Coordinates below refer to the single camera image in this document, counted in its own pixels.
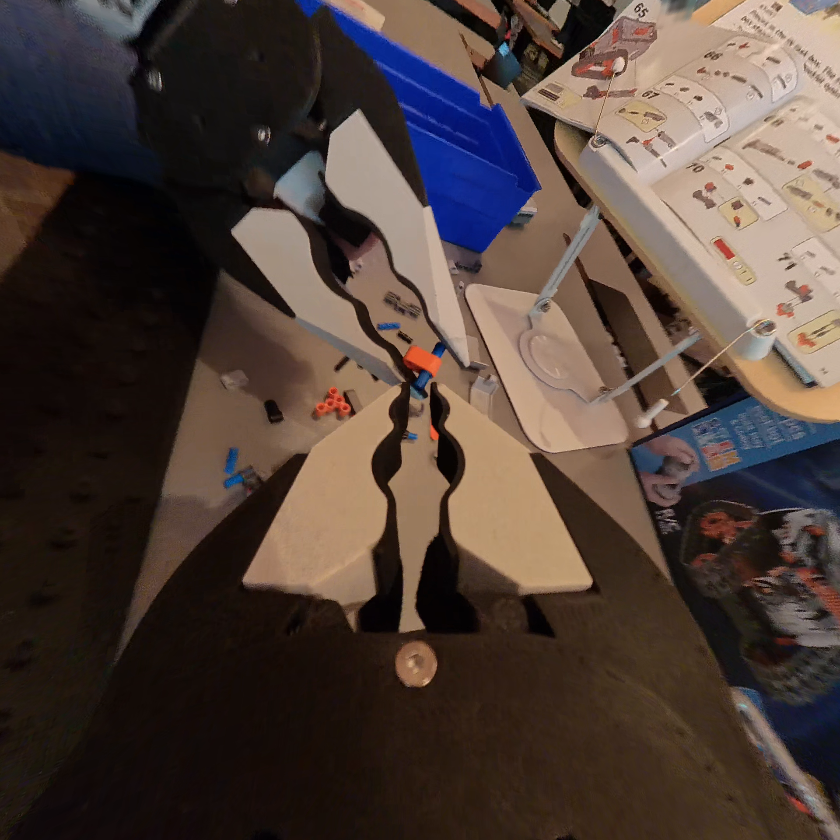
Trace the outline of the instruction booklet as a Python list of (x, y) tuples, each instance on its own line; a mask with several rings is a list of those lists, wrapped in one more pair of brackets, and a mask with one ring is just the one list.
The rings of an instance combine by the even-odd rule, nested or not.
[(838, 383), (838, 2), (699, 24), (624, 14), (521, 97), (587, 132), (581, 170), (726, 340), (772, 321), (806, 385)]

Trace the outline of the blue robot kit box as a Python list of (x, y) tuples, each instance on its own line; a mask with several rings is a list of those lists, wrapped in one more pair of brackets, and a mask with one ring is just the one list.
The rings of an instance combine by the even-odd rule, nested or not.
[(838, 838), (838, 423), (741, 396), (629, 456), (748, 739), (788, 802)]

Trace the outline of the blue storage bin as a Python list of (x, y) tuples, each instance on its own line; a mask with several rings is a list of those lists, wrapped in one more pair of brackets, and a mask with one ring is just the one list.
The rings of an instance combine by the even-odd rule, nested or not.
[(322, 160), (331, 134), (361, 110), (446, 242), (485, 251), (540, 189), (500, 106), (477, 89), (326, 2), (296, 2), (318, 56), (308, 115)]

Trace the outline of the white paper packet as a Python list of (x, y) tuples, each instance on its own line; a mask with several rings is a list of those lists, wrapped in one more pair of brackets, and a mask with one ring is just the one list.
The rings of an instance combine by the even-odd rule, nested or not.
[(385, 16), (366, 1), (324, 1), (324, 3), (375, 32), (382, 31)]

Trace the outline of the person's left forearm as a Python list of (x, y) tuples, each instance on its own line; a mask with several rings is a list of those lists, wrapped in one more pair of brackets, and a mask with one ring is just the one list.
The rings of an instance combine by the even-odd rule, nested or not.
[(1, 2), (1, 148), (38, 165), (151, 186), (133, 49), (65, 2)]

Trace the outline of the black dimpled pad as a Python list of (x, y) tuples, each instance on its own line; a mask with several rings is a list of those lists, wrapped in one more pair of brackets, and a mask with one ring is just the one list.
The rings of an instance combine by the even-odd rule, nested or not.
[(98, 175), (2, 279), (2, 838), (110, 680), (216, 286), (164, 194)]

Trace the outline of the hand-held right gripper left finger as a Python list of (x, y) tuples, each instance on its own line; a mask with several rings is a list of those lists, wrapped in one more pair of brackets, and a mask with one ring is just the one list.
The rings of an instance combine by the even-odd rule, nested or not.
[(345, 421), (303, 459), (243, 578), (358, 611), (367, 632), (397, 632), (404, 572), (391, 481), (403, 465), (407, 386)]

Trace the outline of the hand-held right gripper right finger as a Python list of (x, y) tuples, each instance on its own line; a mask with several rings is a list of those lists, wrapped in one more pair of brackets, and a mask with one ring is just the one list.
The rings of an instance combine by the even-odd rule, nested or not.
[(444, 385), (430, 408), (446, 488), (428, 545), (428, 627), (549, 628), (537, 596), (594, 580), (532, 454)]

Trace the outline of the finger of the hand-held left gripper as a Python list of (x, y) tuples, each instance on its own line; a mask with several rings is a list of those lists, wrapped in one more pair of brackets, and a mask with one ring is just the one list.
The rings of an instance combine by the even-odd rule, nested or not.
[(349, 215), (372, 227), (393, 275), (414, 291), (457, 363), (469, 367), (466, 327), (433, 209), (417, 197), (362, 110), (331, 131), (324, 180)]
[(383, 383), (402, 384), (407, 380), (402, 357), (333, 272), (320, 216), (326, 204), (324, 169), (319, 154), (304, 155), (278, 180), (254, 169), (245, 181), (251, 208), (232, 235), (301, 327)]

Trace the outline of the white book stand base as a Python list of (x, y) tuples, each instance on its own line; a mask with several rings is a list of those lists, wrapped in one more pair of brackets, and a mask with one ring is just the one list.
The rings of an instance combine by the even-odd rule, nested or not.
[[(772, 353), (787, 363), (774, 348), (772, 321), (757, 322), (726, 341), (697, 308), (695, 299), (681, 296), (683, 288), (676, 282), (676, 275), (644, 247), (635, 227), (622, 215), (615, 215), (601, 193), (597, 186), (593, 207), (583, 216), (578, 232), (540, 293), (476, 283), (466, 290), (471, 313), (523, 432), (535, 447), (549, 453), (611, 445), (627, 435), (613, 404), (623, 388), (604, 384), (582, 339), (553, 299), (604, 213), (631, 235), (645, 256), (652, 258), (654, 268), (673, 288), (677, 301), (687, 304), (689, 313), (697, 317), (698, 330), (713, 338), (738, 369), (757, 364)], [(828, 387), (806, 385), (794, 370), (793, 375), (803, 386), (838, 390), (838, 383)]]

